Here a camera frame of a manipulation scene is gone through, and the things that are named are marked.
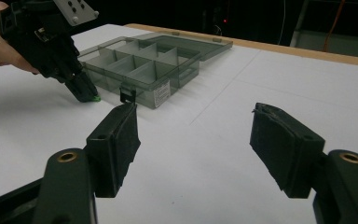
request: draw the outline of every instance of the table surface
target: table surface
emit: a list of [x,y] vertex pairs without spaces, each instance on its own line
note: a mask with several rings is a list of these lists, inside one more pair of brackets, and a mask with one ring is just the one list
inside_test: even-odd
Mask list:
[[[73,39],[82,50],[148,32],[105,25]],[[142,144],[117,197],[97,200],[100,223],[315,223],[314,192],[286,198],[250,147],[252,110],[275,105],[322,136],[324,152],[358,152],[358,65],[276,51],[234,46],[159,108],[139,105]],[[0,195],[86,145],[120,105],[99,92],[100,103],[81,104],[55,79],[0,67]]]

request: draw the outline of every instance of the wooden edge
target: wooden edge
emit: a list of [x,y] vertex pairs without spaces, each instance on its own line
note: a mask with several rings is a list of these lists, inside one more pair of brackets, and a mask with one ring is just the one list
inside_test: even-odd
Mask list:
[[249,40],[235,39],[235,38],[229,38],[229,37],[224,37],[224,36],[206,35],[206,34],[194,33],[194,32],[189,32],[189,31],[179,31],[179,30],[174,30],[174,29],[169,29],[169,28],[148,26],[148,25],[142,25],[142,24],[137,24],[137,23],[130,23],[125,26],[134,28],[134,29],[151,31],[151,32],[160,32],[160,31],[181,32],[185,35],[197,35],[200,37],[219,37],[224,40],[233,41],[234,45],[237,45],[237,46],[243,46],[243,47],[252,48],[252,49],[263,49],[263,50],[268,50],[268,51],[291,54],[291,55],[296,55],[296,56],[306,57],[306,58],[320,59],[320,60],[336,62],[336,63],[348,63],[348,64],[358,65],[358,57],[353,57],[353,56],[348,56],[348,55],[327,53],[327,52],[321,52],[321,51],[310,50],[310,49],[297,49],[297,48],[291,48],[291,47],[286,47],[286,46],[271,45],[271,44],[266,44],[266,43],[259,43],[259,42],[249,41]]

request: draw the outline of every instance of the transparent compartment box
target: transparent compartment box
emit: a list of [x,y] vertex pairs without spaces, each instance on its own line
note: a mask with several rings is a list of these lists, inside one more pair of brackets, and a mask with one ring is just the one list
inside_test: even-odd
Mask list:
[[96,86],[119,94],[122,102],[157,108],[199,73],[201,59],[214,56],[182,47],[119,37],[81,51],[78,59]]

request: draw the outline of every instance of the open lid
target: open lid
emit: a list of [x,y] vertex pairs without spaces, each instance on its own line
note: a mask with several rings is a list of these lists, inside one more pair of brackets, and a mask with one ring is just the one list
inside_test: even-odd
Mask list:
[[232,48],[232,41],[219,37],[206,37],[182,34],[180,32],[158,32],[137,35],[133,38],[147,40],[162,45],[174,46],[182,49],[192,49],[200,52],[202,62]]

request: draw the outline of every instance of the cable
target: cable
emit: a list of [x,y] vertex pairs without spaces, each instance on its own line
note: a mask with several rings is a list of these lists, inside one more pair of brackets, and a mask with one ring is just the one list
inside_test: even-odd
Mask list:
[[326,39],[324,40],[324,52],[327,52],[328,40],[330,38],[330,35],[333,33],[334,28],[336,27],[339,15],[341,14],[341,11],[342,11],[342,8],[344,7],[344,4],[345,4],[345,0],[341,0],[341,3],[339,3],[336,18],[334,19],[333,25],[331,26],[331,29],[328,32],[328,34],[326,36]]
[[283,20],[282,20],[282,29],[281,29],[281,35],[279,36],[278,45],[281,44],[285,21],[286,21],[286,0],[283,0]]

